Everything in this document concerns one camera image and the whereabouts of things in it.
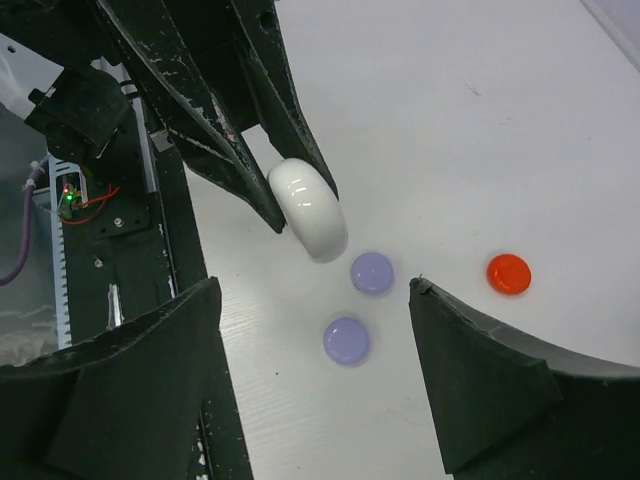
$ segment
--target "purple cable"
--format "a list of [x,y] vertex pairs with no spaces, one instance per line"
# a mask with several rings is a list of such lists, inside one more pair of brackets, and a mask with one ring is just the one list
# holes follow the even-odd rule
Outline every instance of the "purple cable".
[[49,157],[45,158],[42,162],[38,163],[38,166],[33,169],[33,173],[29,175],[27,185],[24,191],[24,210],[22,214],[22,243],[20,245],[20,256],[18,262],[13,270],[5,277],[0,278],[0,287],[4,287],[13,282],[25,264],[27,263],[27,257],[29,256],[29,246],[31,244],[31,209],[33,205],[33,192],[36,189],[36,182],[42,176],[44,172],[44,166],[49,161]]

